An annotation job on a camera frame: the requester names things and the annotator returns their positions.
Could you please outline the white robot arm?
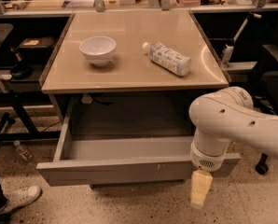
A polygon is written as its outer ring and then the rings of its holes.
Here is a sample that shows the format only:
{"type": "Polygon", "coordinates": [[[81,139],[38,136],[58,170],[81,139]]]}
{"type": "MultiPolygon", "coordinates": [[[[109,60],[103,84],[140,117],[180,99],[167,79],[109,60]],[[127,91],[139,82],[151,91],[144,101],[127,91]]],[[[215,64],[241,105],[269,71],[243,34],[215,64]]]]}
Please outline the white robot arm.
{"type": "Polygon", "coordinates": [[[254,110],[246,90],[228,87],[204,94],[192,102],[188,114],[196,127],[190,148],[196,167],[191,177],[192,207],[203,208],[212,173],[222,166],[230,143],[244,143],[278,159],[278,116],[254,110]]]}

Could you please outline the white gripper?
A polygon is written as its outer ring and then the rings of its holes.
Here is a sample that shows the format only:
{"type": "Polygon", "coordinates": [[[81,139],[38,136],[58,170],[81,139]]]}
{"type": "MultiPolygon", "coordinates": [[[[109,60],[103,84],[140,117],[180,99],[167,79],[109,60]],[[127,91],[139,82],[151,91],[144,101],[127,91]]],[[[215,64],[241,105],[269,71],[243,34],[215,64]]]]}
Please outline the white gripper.
{"type": "Polygon", "coordinates": [[[207,194],[213,182],[209,172],[217,171],[226,157],[226,150],[221,155],[213,156],[200,152],[194,143],[191,143],[190,158],[193,164],[200,170],[192,173],[190,204],[196,209],[203,208],[207,194]]]}

